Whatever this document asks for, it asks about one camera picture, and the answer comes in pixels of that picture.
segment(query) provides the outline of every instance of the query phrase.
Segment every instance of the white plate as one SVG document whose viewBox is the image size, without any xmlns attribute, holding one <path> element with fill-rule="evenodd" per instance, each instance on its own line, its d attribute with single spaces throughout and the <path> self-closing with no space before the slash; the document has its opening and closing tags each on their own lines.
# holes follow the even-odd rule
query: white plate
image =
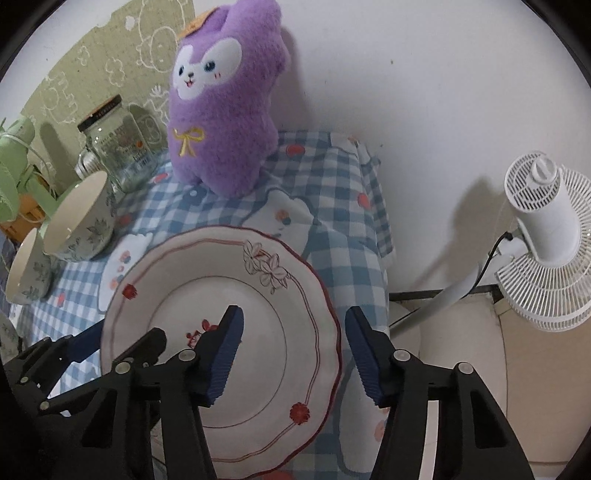
<svg viewBox="0 0 591 480">
<path fill-rule="evenodd" d="M 244 334 L 223 395 L 202 408 L 219 478 L 270 471 L 322 428 L 341 373 L 340 327 L 311 266 L 257 231 L 211 226 L 152 249 L 120 283 L 103 328 L 101 368 L 152 327 L 167 335 L 160 361 L 193 346 L 230 304 Z M 152 451 L 163 459 L 153 432 Z"/>
</svg>

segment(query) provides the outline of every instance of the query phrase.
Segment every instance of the ceramic bowl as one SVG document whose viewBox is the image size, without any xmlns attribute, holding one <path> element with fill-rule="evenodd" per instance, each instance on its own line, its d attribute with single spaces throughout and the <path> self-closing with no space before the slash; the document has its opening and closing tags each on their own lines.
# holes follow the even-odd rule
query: ceramic bowl
<svg viewBox="0 0 591 480">
<path fill-rule="evenodd" d="M 67 194 L 51 217 L 43 238 L 45 253 L 70 262 L 90 260 L 109 242 L 115 210 L 107 173 L 93 173 Z"/>
<path fill-rule="evenodd" d="M 43 240 L 36 228 L 31 230 L 18 249 L 6 284 L 6 298 L 26 305 L 43 298 L 51 283 L 51 260 L 43 253 Z"/>
</svg>

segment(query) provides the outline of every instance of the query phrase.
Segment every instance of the black cable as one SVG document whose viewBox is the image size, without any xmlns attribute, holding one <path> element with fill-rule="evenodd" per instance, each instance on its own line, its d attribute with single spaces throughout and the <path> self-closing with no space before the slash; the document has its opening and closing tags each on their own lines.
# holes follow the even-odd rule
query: black cable
<svg viewBox="0 0 591 480">
<path fill-rule="evenodd" d="M 496 249 L 499 248 L 499 245 L 501 244 L 501 242 L 503 240 L 509 240 L 509 241 L 513 240 L 513 234 L 510 232 L 505 232 L 496 240 L 495 245 L 492 247 L 492 250 L 488 254 L 488 258 L 486 259 L 486 262 L 484 264 L 484 267 L 482 268 L 482 271 L 478 275 L 478 277 L 477 277 L 476 281 L 474 282 L 474 285 L 472 286 L 470 291 L 462 297 L 463 299 L 465 299 L 470 294 L 470 292 L 472 292 L 472 290 L 474 290 L 478 286 L 478 284 L 482 280 L 482 277 L 484 277 L 484 274 L 486 273 L 486 269 L 491 264 L 492 257 L 495 256 Z M 404 317 L 400 317 L 398 320 L 393 321 L 390 325 L 388 325 L 388 328 L 392 328 L 397 323 L 402 322 L 406 317 L 408 317 L 409 315 L 412 315 L 417 310 L 420 310 L 420 307 L 417 309 L 414 309 L 411 312 L 408 312 Z"/>
<path fill-rule="evenodd" d="M 510 232 L 505 232 L 499 238 L 496 239 L 495 245 L 492 247 L 492 250 L 489 252 L 488 258 L 486 259 L 486 263 L 484 264 L 484 267 L 482 268 L 480 275 L 478 275 L 478 278 L 474 282 L 474 285 L 472 286 L 470 291 L 474 290 L 478 286 L 480 281 L 482 280 L 482 277 L 484 277 L 484 274 L 486 273 L 486 269 L 488 268 L 488 265 L 491 263 L 492 257 L 495 256 L 496 249 L 499 248 L 499 245 L 501 244 L 501 242 L 503 240 L 509 240 L 509 241 L 513 240 L 513 234 Z M 470 291 L 468 293 L 466 293 L 462 298 L 465 299 L 470 294 Z"/>
</svg>

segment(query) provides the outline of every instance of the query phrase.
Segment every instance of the white wall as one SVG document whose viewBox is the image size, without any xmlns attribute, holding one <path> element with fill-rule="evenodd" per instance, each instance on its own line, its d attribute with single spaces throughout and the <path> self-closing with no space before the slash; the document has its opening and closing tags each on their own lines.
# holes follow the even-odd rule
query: white wall
<svg viewBox="0 0 591 480">
<path fill-rule="evenodd" d="M 13 117 L 55 62 L 125 0 L 67 0 L 0 83 Z M 216 0 L 194 0 L 197 12 Z M 392 291 L 441 288 L 509 224 L 505 170 L 537 148 L 591 176 L 591 89 L 519 0 L 280 0 L 292 70 L 282 128 L 356 135 L 383 160 Z"/>
</svg>

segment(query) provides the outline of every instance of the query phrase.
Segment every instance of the red flower decoration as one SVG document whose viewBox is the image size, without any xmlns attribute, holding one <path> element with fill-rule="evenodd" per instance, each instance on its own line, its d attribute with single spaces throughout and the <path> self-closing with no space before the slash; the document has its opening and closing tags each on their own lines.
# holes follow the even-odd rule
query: red flower decoration
<svg viewBox="0 0 591 480">
<path fill-rule="evenodd" d="M 201 322 L 201 328 L 204 332 L 208 332 L 209 330 L 217 330 L 217 325 L 211 325 L 207 320 L 203 320 Z"/>
<path fill-rule="evenodd" d="M 119 226 L 128 226 L 133 219 L 134 217 L 130 213 L 126 213 L 125 215 L 119 217 L 117 223 L 119 224 Z"/>
<path fill-rule="evenodd" d="M 310 409 L 302 402 L 294 403 L 291 406 L 290 418 L 296 425 L 302 425 L 310 420 Z"/>
<path fill-rule="evenodd" d="M 304 153 L 306 153 L 306 149 L 301 145 L 294 143 L 287 146 L 287 148 L 285 149 L 285 153 L 287 153 L 287 155 L 289 155 L 290 157 L 295 157 L 297 155 L 303 155 Z"/>
<path fill-rule="evenodd" d="M 163 181 L 166 177 L 168 177 L 168 173 L 161 173 L 160 175 L 156 175 L 152 181 L 154 183 L 160 183 L 161 181 Z"/>
<path fill-rule="evenodd" d="M 371 205 L 369 204 L 368 196 L 364 193 L 359 194 L 359 196 L 357 197 L 357 203 L 360 207 L 366 210 L 369 210 L 369 208 L 371 207 Z"/>
<path fill-rule="evenodd" d="M 273 472 L 265 473 L 262 480 L 295 480 L 294 474 L 282 470 L 275 470 Z"/>
<path fill-rule="evenodd" d="M 123 296 L 128 299 L 134 299 L 138 296 L 138 290 L 131 283 L 128 283 L 123 289 Z"/>
<path fill-rule="evenodd" d="M 199 330 L 195 330 L 194 333 L 187 332 L 186 336 L 189 339 L 189 341 L 187 342 L 187 346 L 189 348 L 195 348 L 195 345 L 197 345 L 199 337 L 201 337 L 201 332 Z"/>
</svg>

